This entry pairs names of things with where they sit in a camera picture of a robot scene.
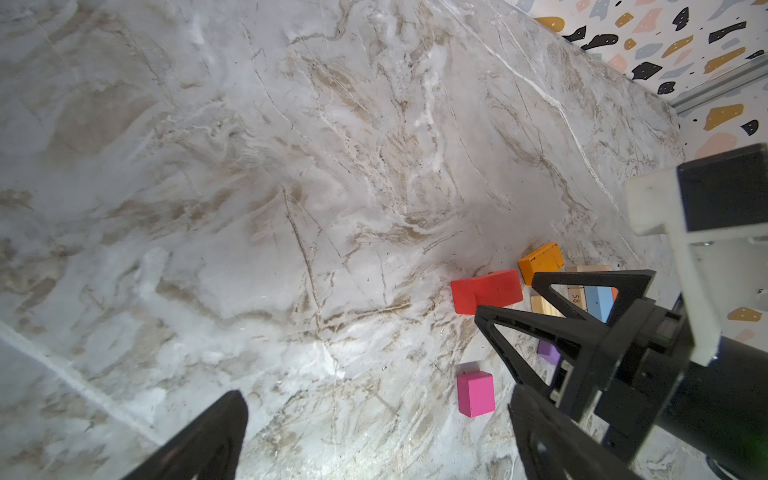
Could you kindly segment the red wood block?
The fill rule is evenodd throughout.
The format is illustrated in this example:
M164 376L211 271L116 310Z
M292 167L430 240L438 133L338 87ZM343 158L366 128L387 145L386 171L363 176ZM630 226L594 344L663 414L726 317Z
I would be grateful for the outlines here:
M474 315L481 305L507 307L524 299L516 269L453 281L451 291L454 310L460 315Z

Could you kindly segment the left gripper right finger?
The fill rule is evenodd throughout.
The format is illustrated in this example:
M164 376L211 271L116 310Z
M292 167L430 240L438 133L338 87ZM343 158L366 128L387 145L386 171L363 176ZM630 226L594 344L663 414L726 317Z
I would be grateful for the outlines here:
M531 386L515 386L508 410L529 479L638 477Z

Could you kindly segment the light blue wood block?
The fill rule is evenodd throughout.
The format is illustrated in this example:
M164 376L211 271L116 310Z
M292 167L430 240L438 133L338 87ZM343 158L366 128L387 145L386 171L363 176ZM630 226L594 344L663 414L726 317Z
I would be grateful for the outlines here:
M584 293L588 313L606 323L614 305L611 287L585 286Z

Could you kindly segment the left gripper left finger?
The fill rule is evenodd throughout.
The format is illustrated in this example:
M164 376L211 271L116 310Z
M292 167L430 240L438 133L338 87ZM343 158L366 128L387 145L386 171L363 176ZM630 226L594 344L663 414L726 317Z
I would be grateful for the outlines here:
M126 477L233 479L247 422L243 395L228 391Z

